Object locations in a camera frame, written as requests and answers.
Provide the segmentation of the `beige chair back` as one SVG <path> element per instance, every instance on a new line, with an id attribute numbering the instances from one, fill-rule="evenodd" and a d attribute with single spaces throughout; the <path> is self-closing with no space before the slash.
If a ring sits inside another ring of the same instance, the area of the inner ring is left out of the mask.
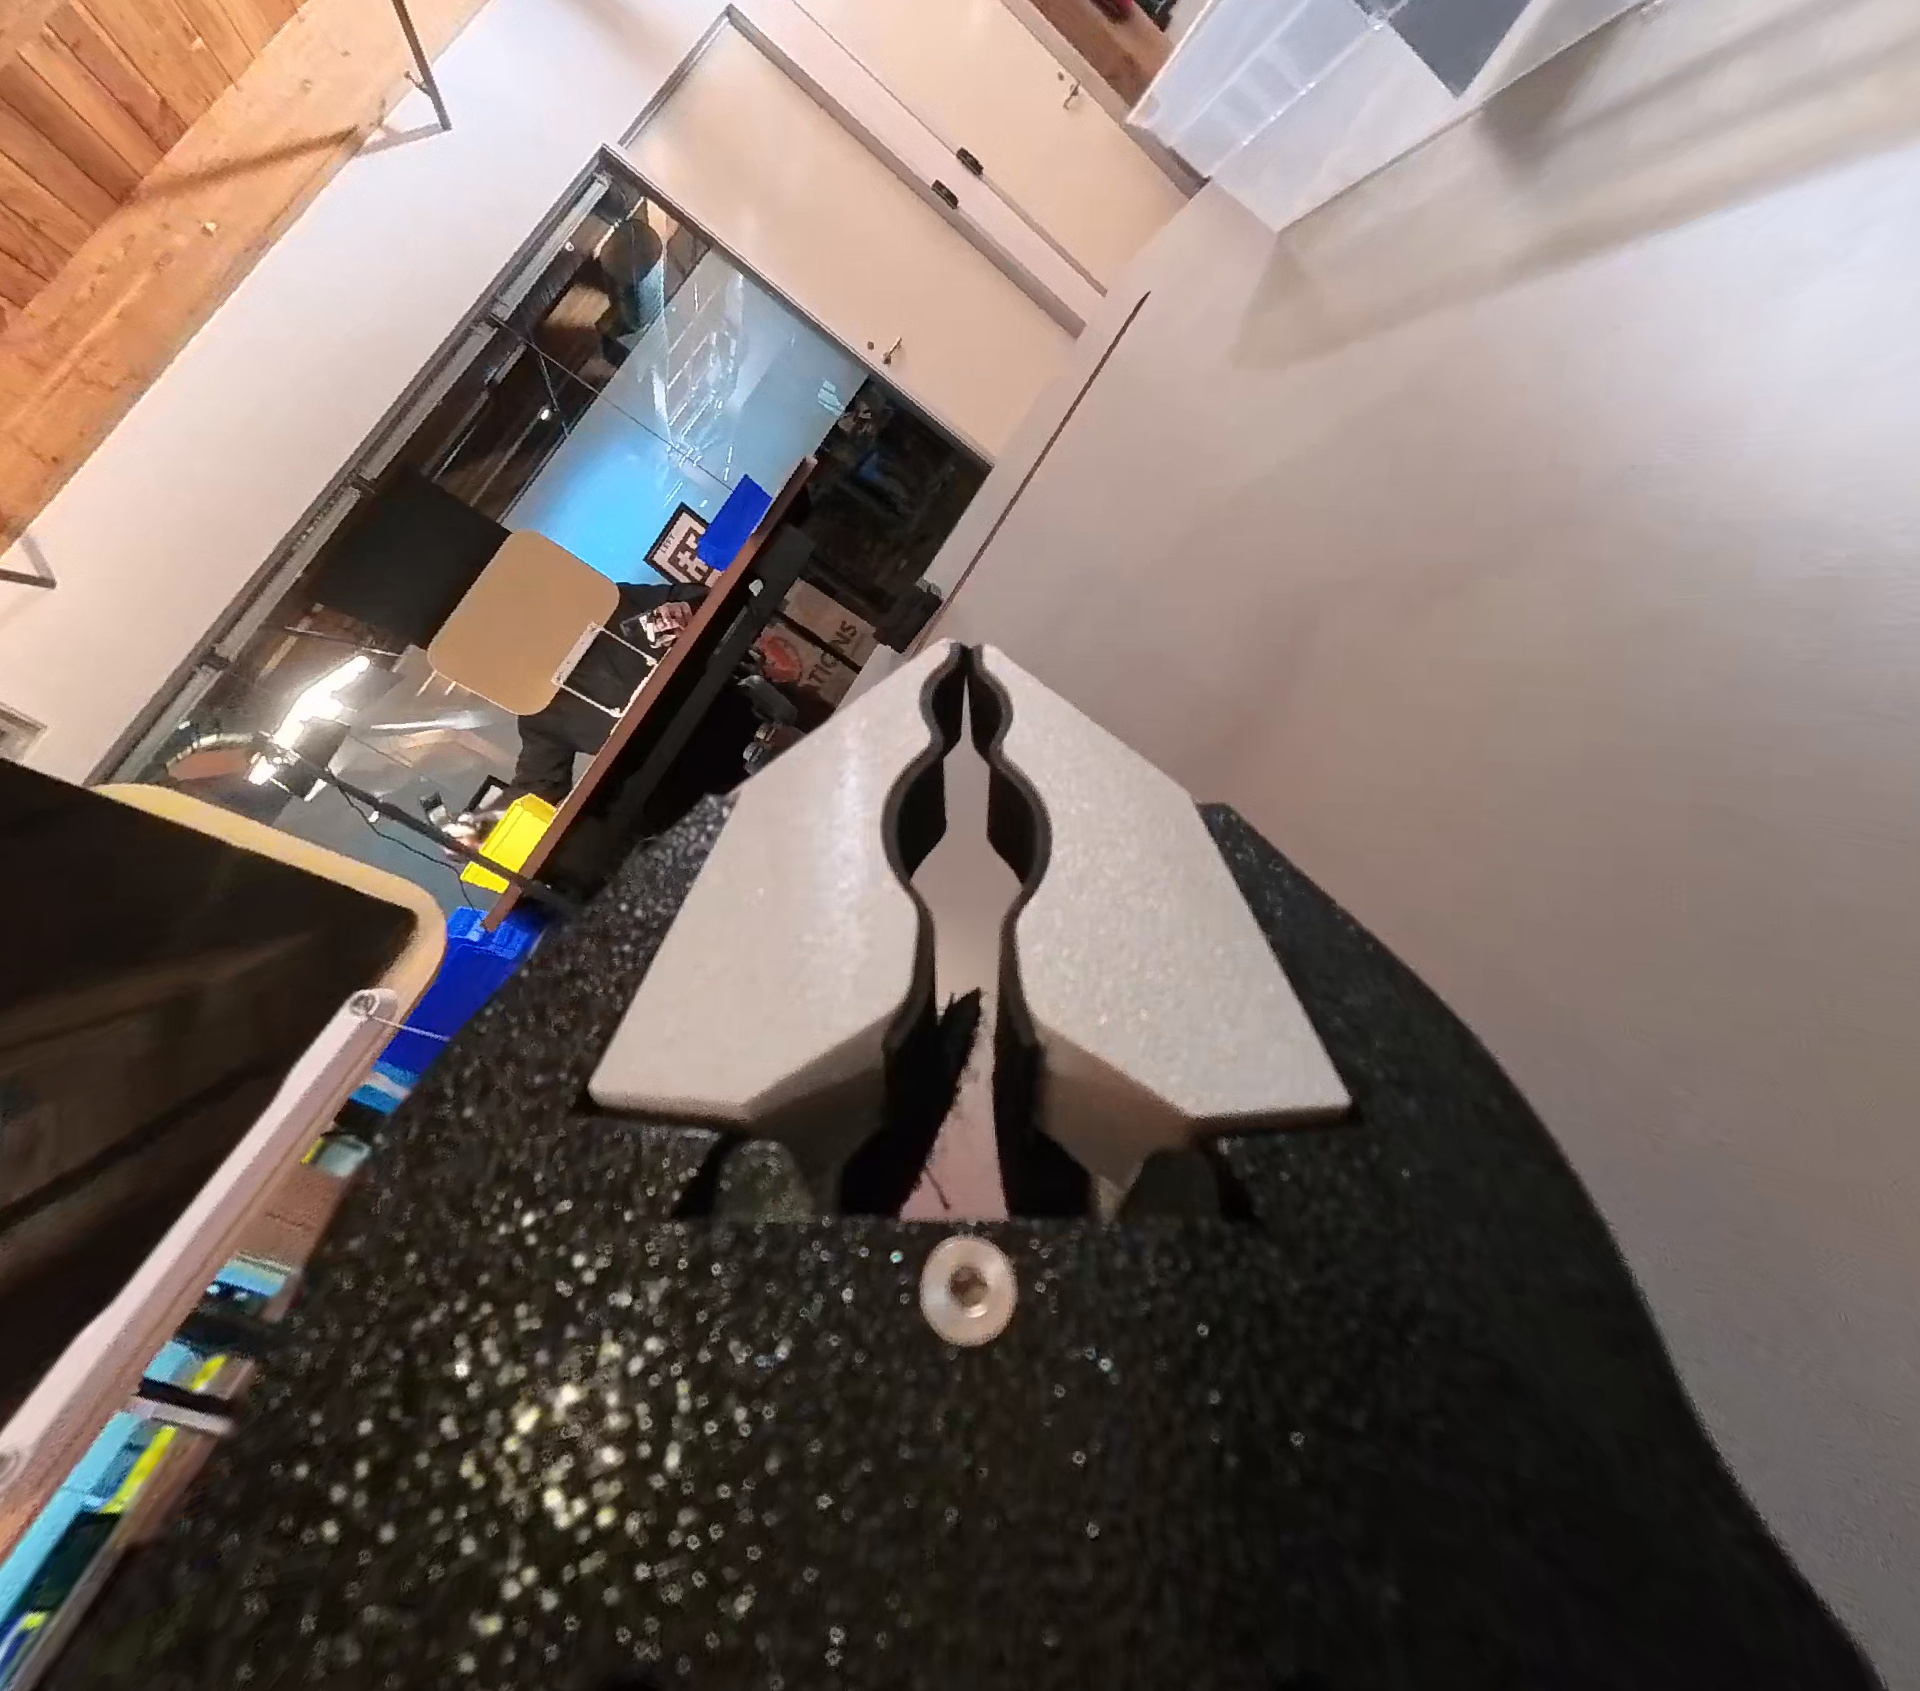
<path id="1" fill-rule="evenodd" d="M 510 531 L 424 655 L 435 677 L 529 717 L 565 691 L 617 599 L 611 577 L 552 537 Z"/>

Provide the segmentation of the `white door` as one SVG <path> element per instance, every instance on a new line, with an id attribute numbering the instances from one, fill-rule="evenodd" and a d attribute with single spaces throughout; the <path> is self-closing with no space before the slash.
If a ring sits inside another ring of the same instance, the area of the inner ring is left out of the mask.
<path id="1" fill-rule="evenodd" d="M 739 8 L 707 26 L 617 152 L 923 403 L 933 383 L 1044 373 L 1088 325 L 1076 295 L 942 198 Z"/>
<path id="2" fill-rule="evenodd" d="M 1112 287 L 1187 202 L 1024 0 L 791 2 L 1088 285 Z"/>

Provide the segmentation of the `dark screen tablet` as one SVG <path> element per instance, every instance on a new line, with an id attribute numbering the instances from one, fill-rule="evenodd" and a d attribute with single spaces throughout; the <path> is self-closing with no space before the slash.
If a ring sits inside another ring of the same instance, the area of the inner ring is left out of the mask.
<path id="1" fill-rule="evenodd" d="M 370 863 L 3 761 L 3 1511 L 131 1397 L 446 937 Z"/>

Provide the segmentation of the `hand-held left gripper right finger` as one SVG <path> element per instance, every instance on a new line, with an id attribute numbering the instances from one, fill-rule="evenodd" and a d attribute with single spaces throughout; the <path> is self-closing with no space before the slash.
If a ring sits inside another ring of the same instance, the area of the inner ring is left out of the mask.
<path id="1" fill-rule="evenodd" d="M 1321 1127 L 1352 1093 L 1195 799 L 999 647 L 970 649 L 999 927 L 991 1123 L 1015 1219 L 1158 1159 Z"/>

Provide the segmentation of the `glass partition wall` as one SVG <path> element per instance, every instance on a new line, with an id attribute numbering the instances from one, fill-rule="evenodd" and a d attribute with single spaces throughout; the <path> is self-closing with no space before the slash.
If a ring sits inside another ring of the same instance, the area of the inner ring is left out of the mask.
<path id="1" fill-rule="evenodd" d="M 526 733 L 427 645 L 507 533 L 617 585 L 718 581 L 707 531 L 800 467 L 807 545 L 722 693 L 754 767 L 832 711 L 987 465 L 599 152 L 116 741 L 170 787 L 398 871 L 443 909 L 526 791 Z"/>

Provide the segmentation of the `blue plastic bin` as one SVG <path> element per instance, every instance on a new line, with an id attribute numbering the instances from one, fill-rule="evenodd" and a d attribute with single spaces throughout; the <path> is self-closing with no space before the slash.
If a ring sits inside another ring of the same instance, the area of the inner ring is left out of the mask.
<path id="1" fill-rule="evenodd" d="M 527 957 L 545 921 L 539 907 L 515 907 L 496 927 L 488 925 L 488 913 L 480 907 L 452 911 L 446 917 L 441 967 L 388 1039 L 373 1069 L 393 1083 L 416 1083 Z"/>

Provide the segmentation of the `brown wooden desk divider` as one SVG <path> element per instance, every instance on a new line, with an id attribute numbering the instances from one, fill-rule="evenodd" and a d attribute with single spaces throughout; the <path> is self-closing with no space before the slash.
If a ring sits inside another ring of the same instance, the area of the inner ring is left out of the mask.
<path id="1" fill-rule="evenodd" d="M 760 633 L 812 557 L 804 515 L 817 457 L 804 455 L 720 571 L 707 603 L 659 659 L 492 903 L 497 927 L 521 903 L 571 909 L 645 835 L 653 797 L 715 699 L 742 677 Z"/>

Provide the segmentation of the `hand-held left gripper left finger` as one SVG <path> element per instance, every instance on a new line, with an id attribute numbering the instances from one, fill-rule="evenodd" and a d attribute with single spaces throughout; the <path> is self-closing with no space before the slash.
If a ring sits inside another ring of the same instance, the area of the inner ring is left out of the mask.
<path id="1" fill-rule="evenodd" d="M 937 641 L 743 783 L 611 1033 L 611 1113 L 779 1143 L 826 1203 L 896 1215 L 963 1053 L 915 871 L 948 833 L 963 647 Z"/>

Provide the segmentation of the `yellow plastic bin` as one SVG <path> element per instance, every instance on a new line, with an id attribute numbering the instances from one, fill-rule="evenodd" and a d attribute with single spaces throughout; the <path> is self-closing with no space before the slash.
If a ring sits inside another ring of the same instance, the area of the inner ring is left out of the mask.
<path id="1" fill-rule="evenodd" d="M 514 881 L 497 871 L 493 863 L 519 873 L 556 813 L 557 807 L 552 801 L 537 793 L 521 793 L 514 799 L 504 799 L 462 815 L 462 819 L 456 821 L 453 833 L 481 861 L 464 865 L 459 869 L 459 881 L 490 893 L 514 887 Z"/>

